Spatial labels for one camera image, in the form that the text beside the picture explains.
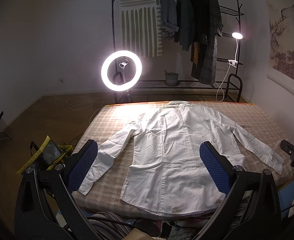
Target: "wooden floor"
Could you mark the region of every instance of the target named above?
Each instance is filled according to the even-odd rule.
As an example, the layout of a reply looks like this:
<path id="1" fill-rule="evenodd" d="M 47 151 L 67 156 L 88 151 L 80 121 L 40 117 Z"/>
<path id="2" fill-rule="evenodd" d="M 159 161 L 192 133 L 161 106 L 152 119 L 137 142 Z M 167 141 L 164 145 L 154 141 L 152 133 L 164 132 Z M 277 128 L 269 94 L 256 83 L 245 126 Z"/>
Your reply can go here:
<path id="1" fill-rule="evenodd" d="M 72 107 L 74 110 L 86 108 L 79 111 L 72 111 L 64 99 L 66 97 L 76 98 L 79 96 L 88 97 L 87 102 L 78 107 Z M 215 96 L 193 96 L 188 99 L 187 95 L 182 92 L 179 96 L 174 95 L 156 95 L 149 97 L 148 101 L 169 101 L 169 100 L 193 100 L 193 101 L 215 101 Z M 34 141 L 40 146 L 48 135 L 58 144 L 68 144 L 73 138 L 83 133 L 89 125 L 90 116 L 101 105 L 114 104 L 113 93 L 87 93 L 46 96 L 39 99 L 36 103 L 24 111 L 17 119 L 15 119 L 6 129 L 12 140 L 4 143 L 0 147 L 0 218 L 4 224 L 14 232 L 14 212 L 18 188 L 21 177 L 16 172 L 30 159 L 30 142 Z M 92 106 L 91 104 L 97 98 L 106 98 L 97 100 Z M 133 101 L 146 101 L 146 96 L 133 96 Z M 86 98 L 77 98 L 70 100 L 69 104 L 79 105 Z M 57 206 L 52 203 L 53 211 Z"/>

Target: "white shirt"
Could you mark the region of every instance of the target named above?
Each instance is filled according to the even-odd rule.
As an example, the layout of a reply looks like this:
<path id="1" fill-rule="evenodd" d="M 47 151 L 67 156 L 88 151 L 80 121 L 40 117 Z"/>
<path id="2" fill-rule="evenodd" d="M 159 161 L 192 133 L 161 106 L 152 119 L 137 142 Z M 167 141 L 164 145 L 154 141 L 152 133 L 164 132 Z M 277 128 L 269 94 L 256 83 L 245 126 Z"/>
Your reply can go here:
<path id="1" fill-rule="evenodd" d="M 201 213 L 224 199 L 204 166 L 199 147 L 209 141 L 232 165 L 244 163 L 234 136 L 262 162 L 281 174 L 284 160 L 240 125 L 202 105 L 171 101 L 147 111 L 124 126 L 98 148 L 98 155 L 79 191 L 113 165 L 134 136 L 134 156 L 120 198 L 160 216 Z"/>

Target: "checkered tablecloth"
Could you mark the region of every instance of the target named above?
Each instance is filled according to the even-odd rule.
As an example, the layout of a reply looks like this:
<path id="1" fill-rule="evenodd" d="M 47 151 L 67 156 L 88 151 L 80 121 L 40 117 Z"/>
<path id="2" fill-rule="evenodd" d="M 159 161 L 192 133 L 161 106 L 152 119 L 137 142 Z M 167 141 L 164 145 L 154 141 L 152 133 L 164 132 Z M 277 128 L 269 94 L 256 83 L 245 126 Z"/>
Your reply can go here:
<path id="1" fill-rule="evenodd" d="M 134 116 L 166 103 L 149 102 L 105 106 L 87 128 L 74 152 L 78 152 L 88 139 L 93 139 L 100 145 L 130 122 Z M 258 106 L 225 102 L 193 103 L 211 107 L 226 115 L 284 158 L 283 171 L 279 175 L 237 141 L 240 152 L 245 156 L 247 171 L 262 172 L 264 169 L 270 169 L 277 186 L 292 177 L 294 171 L 290 166 L 290 157 L 279 146 L 281 140 L 287 138 L 271 117 Z M 121 216 L 159 219 L 158 216 L 125 203 L 119 198 L 128 167 L 133 161 L 133 145 L 134 140 L 131 138 L 124 151 L 114 160 L 114 165 L 94 183 L 86 196 L 78 191 L 73 192 L 73 197 L 80 207 L 94 212 L 112 211 Z"/>

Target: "green striped tapestry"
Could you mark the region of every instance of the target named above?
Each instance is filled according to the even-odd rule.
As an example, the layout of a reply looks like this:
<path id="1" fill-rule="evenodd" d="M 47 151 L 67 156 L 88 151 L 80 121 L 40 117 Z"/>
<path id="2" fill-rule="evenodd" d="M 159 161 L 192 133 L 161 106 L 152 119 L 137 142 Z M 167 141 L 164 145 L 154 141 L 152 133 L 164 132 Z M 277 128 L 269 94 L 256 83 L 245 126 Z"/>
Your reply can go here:
<path id="1" fill-rule="evenodd" d="M 119 0 L 123 49 L 139 57 L 163 55 L 161 0 Z"/>

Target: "metal screw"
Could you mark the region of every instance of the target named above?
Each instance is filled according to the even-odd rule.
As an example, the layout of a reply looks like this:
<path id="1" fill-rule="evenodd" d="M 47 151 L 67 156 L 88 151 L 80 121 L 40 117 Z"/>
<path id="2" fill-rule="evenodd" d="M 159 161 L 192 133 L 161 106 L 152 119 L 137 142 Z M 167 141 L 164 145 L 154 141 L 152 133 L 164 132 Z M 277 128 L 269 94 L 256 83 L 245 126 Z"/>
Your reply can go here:
<path id="1" fill-rule="evenodd" d="M 235 169 L 235 171 L 243 171 L 244 170 L 243 167 L 240 165 L 235 165 L 234 169 Z"/>
<path id="2" fill-rule="evenodd" d="M 60 170 L 62 170 L 64 167 L 65 167 L 64 164 L 58 163 L 58 164 L 55 166 L 55 170 L 56 170 L 56 171 L 60 171 Z"/>
<path id="3" fill-rule="evenodd" d="M 271 171 L 268 170 L 268 169 L 264 170 L 264 173 L 265 173 L 266 175 L 271 175 Z"/>
<path id="4" fill-rule="evenodd" d="M 33 171 L 33 168 L 32 168 L 32 167 L 28 167 L 28 168 L 26 169 L 26 173 L 27 173 L 27 174 L 31 173 L 32 171 Z"/>

